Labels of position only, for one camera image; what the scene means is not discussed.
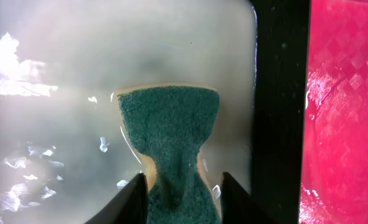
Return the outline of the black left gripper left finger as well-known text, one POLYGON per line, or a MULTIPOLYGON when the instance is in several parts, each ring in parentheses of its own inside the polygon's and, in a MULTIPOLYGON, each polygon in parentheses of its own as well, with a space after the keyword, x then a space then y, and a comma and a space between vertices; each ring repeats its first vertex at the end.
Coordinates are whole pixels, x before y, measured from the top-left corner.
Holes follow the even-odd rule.
POLYGON ((147 215, 147 180, 139 173, 85 224, 146 224, 147 215))

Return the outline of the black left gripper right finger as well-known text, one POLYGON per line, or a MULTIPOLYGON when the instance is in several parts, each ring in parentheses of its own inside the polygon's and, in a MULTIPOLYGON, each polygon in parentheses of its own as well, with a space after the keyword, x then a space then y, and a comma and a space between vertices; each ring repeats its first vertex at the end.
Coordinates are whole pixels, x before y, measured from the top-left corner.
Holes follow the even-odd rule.
POLYGON ((222 224, 274 224, 228 172, 222 174, 221 213, 222 224))

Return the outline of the green yellow sponge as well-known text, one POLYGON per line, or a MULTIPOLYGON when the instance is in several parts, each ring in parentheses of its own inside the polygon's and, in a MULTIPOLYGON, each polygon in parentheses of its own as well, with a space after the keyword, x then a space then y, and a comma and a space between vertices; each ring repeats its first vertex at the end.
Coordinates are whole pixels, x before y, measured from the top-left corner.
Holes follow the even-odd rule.
POLYGON ((216 90, 167 85, 117 95, 131 146, 155 167, 148 223, 217 224, 220 215, 198 156, 219 111, 216 90))

